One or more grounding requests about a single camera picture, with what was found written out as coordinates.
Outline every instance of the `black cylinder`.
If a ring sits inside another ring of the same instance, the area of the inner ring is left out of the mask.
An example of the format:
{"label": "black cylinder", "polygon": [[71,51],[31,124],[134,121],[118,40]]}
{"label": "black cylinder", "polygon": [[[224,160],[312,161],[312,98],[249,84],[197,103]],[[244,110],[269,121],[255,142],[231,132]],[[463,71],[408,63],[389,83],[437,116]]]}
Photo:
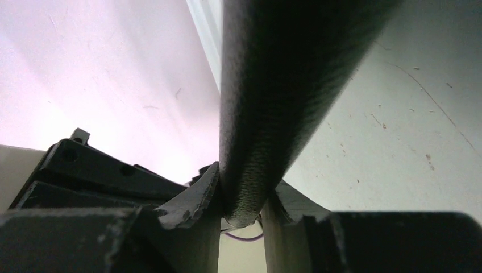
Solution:
{"label": "black cylinder", "polygon": [[225,0],[220,180],[254,221],[399,1]]}

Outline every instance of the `wire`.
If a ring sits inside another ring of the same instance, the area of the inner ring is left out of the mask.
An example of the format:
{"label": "wire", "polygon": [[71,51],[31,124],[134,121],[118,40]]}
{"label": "wire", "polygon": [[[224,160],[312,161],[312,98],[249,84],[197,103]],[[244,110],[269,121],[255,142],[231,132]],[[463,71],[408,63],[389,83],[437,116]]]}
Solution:
{"label": "wire", "polygon": [[252,238],[241,238],[241,237],[238,237],[238,236],[234,236],[232,235],[231,233],[229,232],[226,232],[225,233],[228,237],[234,239],[234,240],[238,240],[238,241],[241,241],[241,242],[256,242],[257,240],[261,239],[263,237],[263,233],[259,234],[258,236],[256,237],[252,237]]}

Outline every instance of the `dark textured tube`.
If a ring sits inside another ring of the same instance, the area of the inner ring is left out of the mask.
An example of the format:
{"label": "dark textured tube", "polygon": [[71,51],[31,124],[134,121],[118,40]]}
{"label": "dark textured tube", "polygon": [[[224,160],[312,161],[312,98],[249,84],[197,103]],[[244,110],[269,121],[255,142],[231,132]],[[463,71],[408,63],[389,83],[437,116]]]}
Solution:
{"label": "dark textured tube", "polygon": [[254,221],[398,3],[224,1],[219,166],[230,224]]}

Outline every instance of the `cylindrical object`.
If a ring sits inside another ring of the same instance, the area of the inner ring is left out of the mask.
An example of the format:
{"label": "cylindrical object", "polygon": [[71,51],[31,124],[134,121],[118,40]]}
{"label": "cylindrical object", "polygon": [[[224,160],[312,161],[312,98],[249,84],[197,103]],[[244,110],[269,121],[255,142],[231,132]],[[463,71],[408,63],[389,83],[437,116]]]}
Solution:
{"label": "cylindrical object", "polygon": [[399,1],[224,1],[225,217],[254,221]]}

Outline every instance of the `purple wire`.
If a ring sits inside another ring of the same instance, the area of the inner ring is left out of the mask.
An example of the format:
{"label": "purple wire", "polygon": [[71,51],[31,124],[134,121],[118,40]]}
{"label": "purple wire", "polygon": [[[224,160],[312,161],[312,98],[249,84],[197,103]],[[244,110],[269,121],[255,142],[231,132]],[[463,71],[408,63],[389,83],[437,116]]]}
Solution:
{"label": "purple wire", "polygon": [[228,237],[231,237],[232,239],[234,240],[238,240],[238,241],[242,241],[242,242],[256,242],[257,240],[261,239],[263,237],[263,234],[259,234],[258,236],[256,237],[252,237],[252,238],[241,238],[241,237],[238,237],[238,236],[234,236],[232,235],[231,233],[229,232],[226,232],[225,233]]}

